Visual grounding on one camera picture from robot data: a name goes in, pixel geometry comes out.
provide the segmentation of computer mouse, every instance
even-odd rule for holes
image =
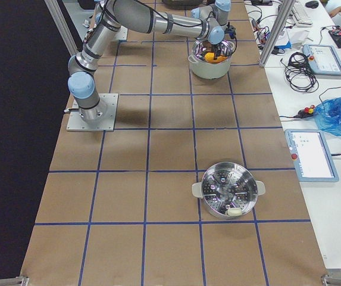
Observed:
[[[317,8],[318,7],[318,1],[309,1],[307,3],[305,3],[305,6],[308,8]]]

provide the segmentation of human hand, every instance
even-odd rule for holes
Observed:
[[[333,18],[335,15],[341,12],[341,7],[337,7],[336,9],[329,12],[330,18]]]

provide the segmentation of metal pot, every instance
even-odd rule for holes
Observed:
[[[192,185],[192,193],[213,216],[235,219],[253,209],[265,186],[243,166],[222,162],[206,170],[202,182]]]
[[[203,79],[217,79],[224,76],[231,65],[231,56],[235,51],[235,44],[229,41],[222,41],[218,44],[221,49],[221,56],[226,57],[219,63],[206,62],[204,55],[213,52],[211,43],[206,39],[197,40],[189,55],[189,67],[191,71]]]

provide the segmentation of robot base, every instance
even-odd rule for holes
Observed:
[[[102,120],[95,123],[87,123],[83,121],[78,112],[71,112],[67,124],[67,131],[72,132],[91,132],[91,131],[107,131],[112,132],[115,128],[116,109],[118,94],[99,94],[100,100],[103,100],[108,108],[103,115]],[[78,108],[74,100],[73,108]]]

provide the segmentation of keyboard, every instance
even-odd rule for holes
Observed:
[[[312,19],[306,13],[304,5],[299,0],[296,0],[295,4],[293,5],[291,14],[296,26],[311,27],[313,25]]]

